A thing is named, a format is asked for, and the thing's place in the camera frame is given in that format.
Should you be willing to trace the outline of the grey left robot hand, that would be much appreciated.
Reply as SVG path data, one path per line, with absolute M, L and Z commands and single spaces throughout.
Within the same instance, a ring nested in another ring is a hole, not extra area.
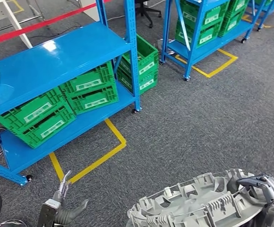
M 81 205 L 75 209 L 67 210 L 65 208 L 65 198 L 69 185 L 71 184 L 71 182 L 69 181 L 71 173 L 72 171 L 69 170 L 66 175 L 64 175 L 58 190 L 53 195 L 53 200 L 60 203 L 60 207 L 57 209 L 57 213 L 54 218 L 55 225 L 65 226 L 72 223 L 74 219 L 85 210 L 88 206 L 88 203 L 89 202 L 88 199 L 85 199 L 82 201 Z

